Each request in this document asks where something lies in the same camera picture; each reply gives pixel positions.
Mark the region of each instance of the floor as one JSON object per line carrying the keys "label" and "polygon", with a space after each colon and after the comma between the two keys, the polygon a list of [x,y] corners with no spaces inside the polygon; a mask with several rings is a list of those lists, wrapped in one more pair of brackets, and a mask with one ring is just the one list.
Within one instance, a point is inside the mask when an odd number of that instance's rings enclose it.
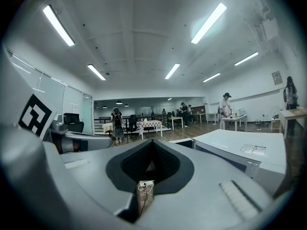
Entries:
{"label": "floor", "polygon": [[[214,131],[219,128],[219,123],[214,125],[213,123],[207,123],[207,122],[197,122],[195,124],[190,124],[189,127],[182,129],[181,127],[176,128],[174,130],[169,130],[166,132],[163,132],[163,137],[161,137],[160,133],[150,133],[150,134],[144,134],[144,139],[158,139],[163,141],[172,141],[172,140],[179,140],[179,139],[185,139],[185,138],[192,138],[195,136],[200,136],[206,133],[209,133],[211,131]],[[235,129],[234,124],[230,124],[229,126],[230,130]],[[242,127],[238,127],[238,131],[244,131],[244,123],[242,123]],[[266,127],[263,126],[257,126],[254,123],[248,123],[248,132],[271,132],[270,124]],[[123,139],[123,142],[120,144],[116,144],[115,140],[113,140],[113,146],[121,146],[125,145],[130,142],[134,142],[137,140],[142,139],[141,136],[138,135],[132,135],[129,139]],[[304,151],[303,146],[304,140],[306,138],[303,138],[303,129],[302,127],[296,123],[295,125],[295,135],[293,137],[289,137],[287,140],[285,140],[285,146],[286,146],[286,154],[287,154],[287,162],[288,165],[291,168],[291,178],[292,178],[292,186],[295,186],[298,177],[302,170],[302,165],[305,163],[305,157],[304,157]]]}

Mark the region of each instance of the person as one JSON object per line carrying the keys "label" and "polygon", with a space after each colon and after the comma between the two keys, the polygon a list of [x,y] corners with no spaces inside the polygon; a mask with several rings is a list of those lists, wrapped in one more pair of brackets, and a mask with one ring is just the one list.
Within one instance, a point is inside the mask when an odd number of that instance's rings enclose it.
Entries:
{"label": "person", "polygon": [[229,93],[225,93],[223,95],[223,99],[219,103],[219,113],[221,114],[221,118],[229,117],[231,115],[231,106],[229,98],[231,98],[231,95]]}
{"label": "person", "polygon": [[122,143],[121,138],[122,136],[118,136],[119,133],[115,132],[116,127],[122,127],[121,126],[121,112],[119,111],[119,108],[116,106],[113,108],[113,112],[111,113],[111,122],[113,122],[113,134],[115,136],[115,142],[116,144]]}
{"label": "person", "polygon": [[182,107],[180,107],[178,109],[178,117],[182,117],[183,116],[183,110],[182,110]]}
{"label": "person", "polygon": [[183,121],[184,121],[184,127],[188,127],[188,116],[189,116],[189,109],[188,106],[184,104],[184,102],[181,103],[182,105],[182,112],[183,112]]}
{"label": "person", "polygon": [[[296,109],[297,107],[297,90],[293,83],[292,77],[287,78],[287,86],[285,88],[285,95],[286,95],[286,110]],[[288,134],[290,136],[294,135],[294,127],[295,127],[295,120],[288,121]]]}
{"label": "person", "polygon": [[188,109],[189,109],[189,120],[192,123],[196,123],[196,121],[194,120],[194,115],[192,113],[191,107],[192,107],[191,105],[189,105],[189,107],[188,107]]}

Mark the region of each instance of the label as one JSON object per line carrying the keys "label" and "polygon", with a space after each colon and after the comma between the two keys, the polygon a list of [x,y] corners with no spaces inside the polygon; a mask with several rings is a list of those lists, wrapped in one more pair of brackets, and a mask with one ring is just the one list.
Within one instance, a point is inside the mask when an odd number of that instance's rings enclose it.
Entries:
{"label": "label", "polygon": [[241,148],[240,151],[245,152],[245,153],[249,153],[249,154],[255,154],[255,155],[264,156],[265,150],[266,150],[266,147],[245,144]]}

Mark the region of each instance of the table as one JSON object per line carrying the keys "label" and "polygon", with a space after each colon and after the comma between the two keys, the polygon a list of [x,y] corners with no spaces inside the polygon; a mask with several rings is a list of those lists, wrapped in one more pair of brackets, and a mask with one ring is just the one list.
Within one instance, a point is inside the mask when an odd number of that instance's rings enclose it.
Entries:
{"label": "table", "polygon": [[168,119],[172,120],[172,128],[173,128],[173,130],[174,130],[174,120],[176,120],[176,119],[181,119],[181,126],[183,128],[183,118],[182,117],[169,117]]}
{"label": "table", "polygon": [[104,132],[113,131],[113,123],[106,123],[102,125]]}
{"label": "table", "polygon": [[144,137],[143,137],[144,128],[154,127],[157,133],[158,125],[160,125],[161,137],[162,137],[162,122],[161,121],[158,121],[158,120],[148,120],[147,122],[141,121],[140,122],[140,135],[142,135],[142,140],[144,140]]}
{"label": "table", "polygon": [[207,115],[207,123],[209,122],[209,116],[214,115],[214,122],[215,122],[215,125],[216,125],[216,115],[217,115],[217,113],[206,113],[206,115]]}
{"label": "table", "polygon": [[275,122],[275,121],[280,122],[280,119],[271,117],[271,133],[272,133],[273,129],[279,129],[279,128],[273,128],[273,122]]}
{"label": "table", "polygon": [[201,120],[201,115],[206,115],[205,113],[195,113],[193,115],[196,115],[197,121],[198,121],[198,116],[200,116],[200,120]]}
{"label": "table", "polygon": [[279,133],[282,132],[282,127],[284,127],[283,138],[287,139],[288,120],[305,118],[305,117],[307,117],[307,107],[281,111],[279,114],[279,119],[280,119]]}
{"label": "table", "polygon": [[229,122],[229,121],[232,121],[235,123],[235,131],[238,131],[238,121],[240,121],[240,127],[241,127],[241,119],[244,119],[245,121],[245,129],[244,131],[246,132],[247,128],[248,128],[248,115],[245,114],[245,115],[242,115],[240,117],[237,117],[235,118],[234,116],[232,118],[230,117],[224,117],[222,118],[222,123],[223,123],[223,129],[226,129],[225,128],[225,122]]}

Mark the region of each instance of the cable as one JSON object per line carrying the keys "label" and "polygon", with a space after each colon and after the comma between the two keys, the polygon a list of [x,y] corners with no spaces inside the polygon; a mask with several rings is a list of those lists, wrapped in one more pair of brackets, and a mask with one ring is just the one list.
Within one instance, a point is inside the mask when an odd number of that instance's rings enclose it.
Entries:
{"label": "cable", "polygon": [[145,200],[144,200],[144,204],[143,204],[142,210],[141,210],[141,212],[140,212],[140,216],[142,215],[143,209],[144,209],[144,207],[145,207],[145,203],[146,203],[147,196],[148,196],[148,194],[147,194],[147,192],[146,192],[146,198],[145,198]]}

